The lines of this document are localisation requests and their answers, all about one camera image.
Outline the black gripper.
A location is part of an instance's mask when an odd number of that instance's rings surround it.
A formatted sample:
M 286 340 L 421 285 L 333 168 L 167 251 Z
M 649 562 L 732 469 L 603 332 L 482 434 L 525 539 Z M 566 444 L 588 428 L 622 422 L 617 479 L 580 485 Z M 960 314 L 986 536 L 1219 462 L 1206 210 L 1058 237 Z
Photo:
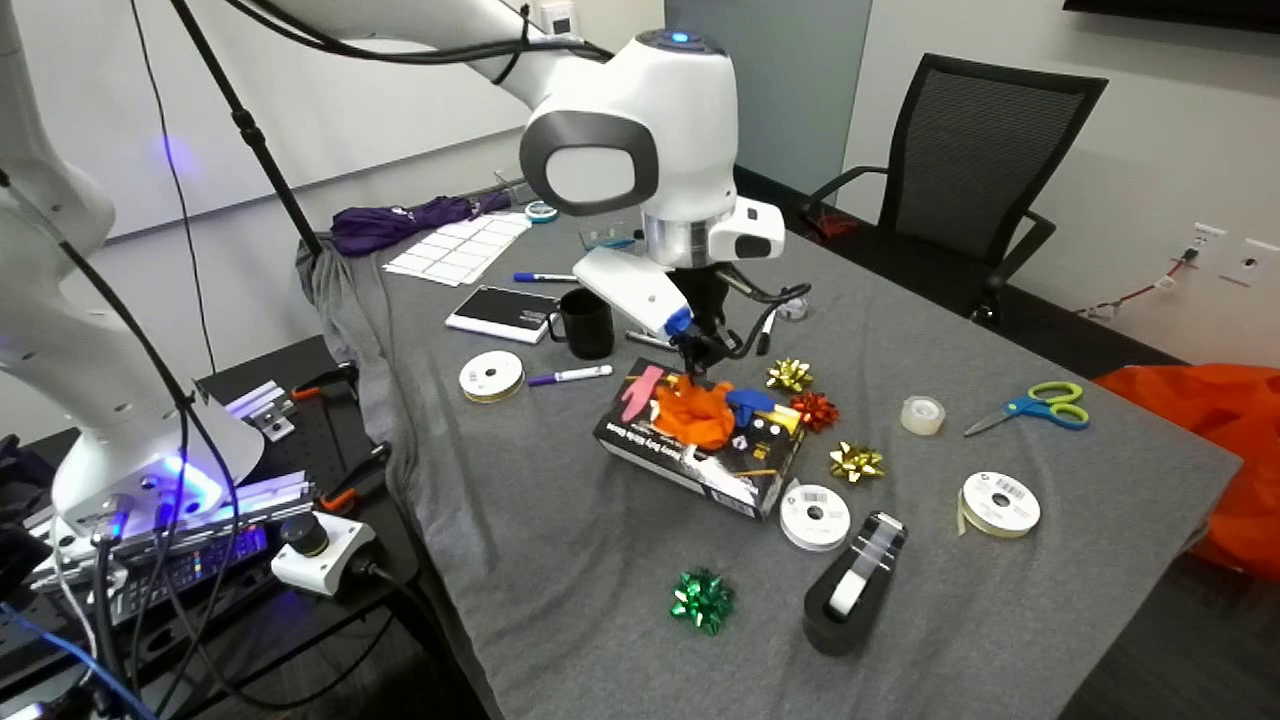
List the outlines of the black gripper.
M 810 285 L 768 294 L 732 264 L 675 270 L 671 285 L 691 307 L 691 321 L 671 335 L 689 375 L 706 375 L 711 366 L 744 360 L 747 353 L 766 355 L 773 348 L 780 307 L 810 298 Z M 760 304 L 747 332 L 729 329 L 726 301 L 732 294 Z

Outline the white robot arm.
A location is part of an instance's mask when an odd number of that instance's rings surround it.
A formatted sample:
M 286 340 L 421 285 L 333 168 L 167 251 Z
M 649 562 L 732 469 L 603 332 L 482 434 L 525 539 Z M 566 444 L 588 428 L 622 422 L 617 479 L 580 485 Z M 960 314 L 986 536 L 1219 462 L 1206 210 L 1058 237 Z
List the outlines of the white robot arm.
M 632 210 L 640 237 L 596 248 L 578 276 L 612 307 L 675 340 L 711 345 L 675 289 L 685 270 L 773 262 L 783 216 L 735 191 L 735 67 L 716 46 L 653 30 L 603 53 L 552 36 L 504 0 L 239 0 L 267 26 L 369 63 L 462 63 L 529 109 L 525 186 L 570 216 Z M 75 534 L 161 508 L 210 511 L 255 469 L 249 423 L 181 394 L 126 321 L 66 301 L 66 276 L 111 229 L 111 204 L 52 150 L 18 12 L 0 0 L 0 366 L 82 439 L 52 479 Z

